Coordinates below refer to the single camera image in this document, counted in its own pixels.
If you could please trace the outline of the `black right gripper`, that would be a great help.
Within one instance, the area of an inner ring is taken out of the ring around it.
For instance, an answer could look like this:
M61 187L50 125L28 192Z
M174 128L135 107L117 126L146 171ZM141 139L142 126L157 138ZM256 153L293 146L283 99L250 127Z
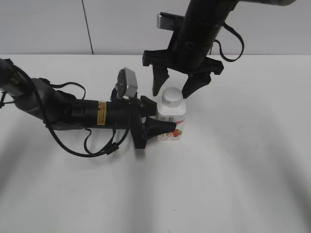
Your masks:
M221 74L223 63L207 57L220 28L219 24L183 22L174 29L167 49L144 51L143 65L153 66L154 97L169 78L168 68L190 74L182 89L185 99L209 85L211 72Z

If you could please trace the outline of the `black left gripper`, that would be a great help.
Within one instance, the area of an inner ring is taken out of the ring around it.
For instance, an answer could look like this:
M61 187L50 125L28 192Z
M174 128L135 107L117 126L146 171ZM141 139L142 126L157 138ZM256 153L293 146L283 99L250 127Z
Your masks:
M147 141L161 134L171 133L176 128L176 123L153 119L146 116L155 116L157 103L146 96L139 99L110 97L107 119L112 128L125 130L122 138L117 141L121 145L129 133L132 134L136 149L144 149Z

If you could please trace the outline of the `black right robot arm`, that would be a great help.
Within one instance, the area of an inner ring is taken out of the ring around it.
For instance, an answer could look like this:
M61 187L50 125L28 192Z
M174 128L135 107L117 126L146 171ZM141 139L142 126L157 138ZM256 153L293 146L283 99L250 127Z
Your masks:
M182 88L185 99L209 85L211 74L221 74L223 63L207 54L214 43L220 43L217 35L221 28L235 35L245 47L241 35L225 22L237 4L237 0L192 0L184 16L165 12L157 15L157 28L171 31L172 37L166 49L143 53L142 64L153 68L153 96L169 78L169 69L187 75Z

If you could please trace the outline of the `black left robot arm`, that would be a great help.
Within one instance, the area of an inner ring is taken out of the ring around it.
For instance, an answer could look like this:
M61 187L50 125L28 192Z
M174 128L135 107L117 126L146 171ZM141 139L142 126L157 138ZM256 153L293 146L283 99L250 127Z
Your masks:
M67 83L51 84L30 78L10 59L0 61L0 90L13 98L20 110L42 120L55 131L85 129L124 130L131 133L135 148L143 149L149 139L175 130L176 123L155 119L157 103L137 97L134 71L123 68L110 101L78 99L61 91Z

